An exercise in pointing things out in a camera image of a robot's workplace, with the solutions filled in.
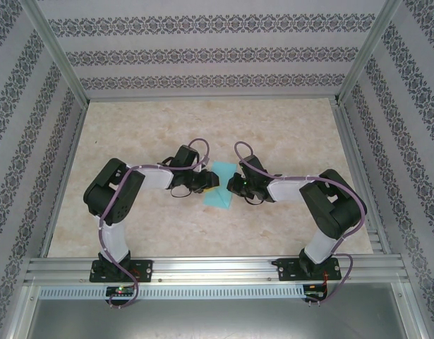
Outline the left small circuit board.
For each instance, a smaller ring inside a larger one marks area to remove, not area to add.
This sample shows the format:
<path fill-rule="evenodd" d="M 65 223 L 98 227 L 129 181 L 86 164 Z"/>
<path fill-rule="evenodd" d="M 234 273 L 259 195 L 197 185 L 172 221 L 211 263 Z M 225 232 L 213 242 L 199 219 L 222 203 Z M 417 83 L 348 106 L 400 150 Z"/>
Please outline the left small circuit board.
<path fill-rule="evenodd" d="M 135 288 L 131 286 L 107 287 L 106 296 L 111 297 L 132 297 L 135 294 Z"/>

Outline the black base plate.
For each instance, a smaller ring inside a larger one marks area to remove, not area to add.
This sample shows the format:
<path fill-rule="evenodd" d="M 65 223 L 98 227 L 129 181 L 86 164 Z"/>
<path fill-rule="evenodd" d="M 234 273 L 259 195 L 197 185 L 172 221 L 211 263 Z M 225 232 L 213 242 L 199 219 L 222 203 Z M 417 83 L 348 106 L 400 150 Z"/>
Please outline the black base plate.
<path fill-rule="evenodd" d="M 275 261 L 280 281 L 339 281 L 342 279 L 339 261 L 330 257 L 320 264 L 302 258 L 279 258 Z"/>
<path fill-rule="evenodd" d="M 121 264 L 139 283 L 151 281 L 153 262 L 149 260 L 134 260 Z M 132 279 L 113 263 L 96 260 L 92 262 L 89 281 L 92 283 L 130 283 Z"/>

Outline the aluminium mounting rail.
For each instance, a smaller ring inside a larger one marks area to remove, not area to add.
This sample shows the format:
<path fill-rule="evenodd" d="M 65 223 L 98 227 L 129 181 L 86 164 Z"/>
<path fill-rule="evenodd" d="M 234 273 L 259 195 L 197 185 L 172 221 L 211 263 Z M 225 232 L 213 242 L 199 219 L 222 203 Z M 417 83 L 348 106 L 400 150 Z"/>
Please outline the aluminium mounting rail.
<path fill-rule="evenodd" d="M 274 256 L 144 258 L 153 262 L 152 284 L 299 283 L 280 281 Z M 350 283 L 406 282 L 409 274 L 399 255 L 339 255 L 342 278 Z M 78 285 L 89 283 L 91 258 L 39 258 L 28 265 L 24 283 Z"/>

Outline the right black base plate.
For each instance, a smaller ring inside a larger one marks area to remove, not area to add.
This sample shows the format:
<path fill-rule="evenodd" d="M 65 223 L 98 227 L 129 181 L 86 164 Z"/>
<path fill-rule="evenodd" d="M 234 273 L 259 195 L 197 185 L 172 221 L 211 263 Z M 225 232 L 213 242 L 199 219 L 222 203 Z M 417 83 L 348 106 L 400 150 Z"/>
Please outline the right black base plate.
<path fill-rule="evenodd" d="M 275 261 L 280 281 L 339 281 L 342 279 L 339 261 L 330 257 L 320 264 L 302 258 L 279 258 Z"/>

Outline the light blue paper sheet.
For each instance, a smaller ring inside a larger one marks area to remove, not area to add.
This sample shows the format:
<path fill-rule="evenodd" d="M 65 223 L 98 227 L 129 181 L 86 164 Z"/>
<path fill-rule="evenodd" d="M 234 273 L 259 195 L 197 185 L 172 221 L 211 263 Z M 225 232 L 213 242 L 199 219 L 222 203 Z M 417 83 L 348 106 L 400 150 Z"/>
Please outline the light blue paper sheet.
<path fill-rule="evenodd" d="M 229 209 L 232 193 L 227 189 L 229 180 L 236 173 L 237 165 L 228 162 L 214 161 L 211 171 L 219 177 L 219 186 L 205 193 L 203 204 L 215 208 Z"/>

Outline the right aluminium frame post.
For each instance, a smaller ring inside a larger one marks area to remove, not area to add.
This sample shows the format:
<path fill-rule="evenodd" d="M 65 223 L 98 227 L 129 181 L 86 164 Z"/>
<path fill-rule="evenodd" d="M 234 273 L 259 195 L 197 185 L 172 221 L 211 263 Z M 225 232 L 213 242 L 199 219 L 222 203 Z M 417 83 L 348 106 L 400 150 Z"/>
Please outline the right aluminium frame post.
<path fill-rule="evenodd" d="M 390 24 L 394 14 L 397 12 L 402 0 L 385 0 L 383 7 L 381 8 L 375 22 L 372 25 L 364 43 L 362 44 L 358 54 L 356 55 L 354 62 L 347 73 L 339 92 L 335 96 L 338 106 L 343 104 L 352 88 L 355 86 L 359 76 L 361 75 L 363 68 L 367 64 L 370 56 L 377 47 L 381 40 L 382 34 Z"/>

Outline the grey metal sheet panel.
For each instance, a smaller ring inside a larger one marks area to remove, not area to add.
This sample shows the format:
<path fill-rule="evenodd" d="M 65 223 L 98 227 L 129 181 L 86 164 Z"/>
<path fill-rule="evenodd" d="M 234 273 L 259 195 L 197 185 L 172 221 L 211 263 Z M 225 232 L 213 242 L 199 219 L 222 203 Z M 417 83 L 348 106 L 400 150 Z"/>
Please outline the grey metal sheet panel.
<path fill-rule="evenodd" d="M 28 339 L 408 339 L 390 305 L 309 307 L 294 299 L 145 301 L 122 310 L 100 301 L 42 300 Z"/>

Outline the aluminium frame post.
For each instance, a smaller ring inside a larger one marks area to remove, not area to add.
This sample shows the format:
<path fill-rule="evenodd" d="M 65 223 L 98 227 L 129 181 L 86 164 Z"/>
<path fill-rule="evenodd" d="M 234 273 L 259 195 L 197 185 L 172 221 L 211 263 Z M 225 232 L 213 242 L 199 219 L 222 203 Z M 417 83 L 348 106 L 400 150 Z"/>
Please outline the aluminium frame post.
<path fill-rule="evenodd" d="M 77 77 L 64 49 L 61 47 L 54 31 L 48 20 L 45 18 L 37 0 L 19 0 L 23 10 L 34 25 L 38 35 L 41 37 L 45 47 L 52 59 L 58 66 L 62 76 L 65 78 L 69 88 L 72 90 L 81 107 L 87 107 L 90 99 L 88 98 L 79 77 Z"/>
<path fill-rule="evenodd" d="M 335 96 L 338 106 L 343 104 L 352 88 L 355 86 L 359 76 L 361 75 L 363 68 L 367 64 L 370 56 L 377 47 L 381 40 L 382 34 L 390 24 L 394 14 L 397 12 L 402 0 L 385 0 L 383 7 L 381 8 L 375 22 L 372 25 L 364 43 L 362 44 L 358 54 L 356 55 L 354 62 L 347 73 L 339 92 Z"/>

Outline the small circuit board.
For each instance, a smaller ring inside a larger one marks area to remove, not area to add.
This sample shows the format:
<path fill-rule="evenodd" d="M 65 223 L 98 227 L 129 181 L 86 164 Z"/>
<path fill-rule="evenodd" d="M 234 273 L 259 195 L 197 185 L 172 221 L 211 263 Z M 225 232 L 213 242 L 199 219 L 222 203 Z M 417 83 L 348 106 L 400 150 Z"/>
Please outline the small circuit board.
<path fill-rule="evenodd" d="M 135 294 L 135 288 L 131 286 L 107 287 L 106 296 L 111 297 L 132 297 Z"/>
<path fill-rule="evenodd" d="M 327 285 L 304 285 L 303 290 L 307 302 L 321 302 L 327 297 Z"/>

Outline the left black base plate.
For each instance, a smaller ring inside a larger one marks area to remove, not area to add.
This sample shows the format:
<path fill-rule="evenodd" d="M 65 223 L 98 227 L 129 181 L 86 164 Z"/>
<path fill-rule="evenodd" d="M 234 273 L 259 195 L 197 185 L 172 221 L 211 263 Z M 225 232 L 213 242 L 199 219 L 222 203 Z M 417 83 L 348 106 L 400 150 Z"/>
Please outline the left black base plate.
<path fill-rule="evenodd" d="M 134 260 L 121 264 L 139 283 L 151 281 L 153 262 L 149 260 Z M 96 260 L 92 262 L 89 281 L 92 283 L 130 283 L 132 279 L 113 263 Z"/>

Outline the right small circuit board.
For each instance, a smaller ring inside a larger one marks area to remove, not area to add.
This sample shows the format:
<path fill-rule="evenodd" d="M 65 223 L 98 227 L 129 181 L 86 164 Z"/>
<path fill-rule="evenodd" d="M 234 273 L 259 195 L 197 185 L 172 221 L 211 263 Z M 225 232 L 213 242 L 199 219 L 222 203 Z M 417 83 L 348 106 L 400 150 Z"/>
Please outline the right small circuit board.
<path fill-rule="evenodd" d="M 321 302 L 327 297 L 327 285 L 304 285 L 303 290 L 307 302 Z"/>

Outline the left aluminium frame post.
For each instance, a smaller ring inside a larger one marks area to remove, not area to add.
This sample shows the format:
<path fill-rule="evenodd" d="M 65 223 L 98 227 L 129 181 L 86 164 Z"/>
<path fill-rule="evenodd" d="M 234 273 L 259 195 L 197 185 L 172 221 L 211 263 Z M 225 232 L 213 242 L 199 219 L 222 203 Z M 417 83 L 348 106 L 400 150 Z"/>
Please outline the left aluminium frame post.
<path fill-rule="evenodd" d="M 65 78 L 69 88 L 72 90 L 81 107 L 87 107 L 90 99 L 88 98 L 79 77 L 77 77 L 64 49 L 61 47 L 54 31 L 48 20 L 45 18 L 37 0 L 19 0 L 23 10 L 34 25 L 38 35 L 41 37 L 45 47 L 52 59 L 58 66 L 62 76 Z"/>

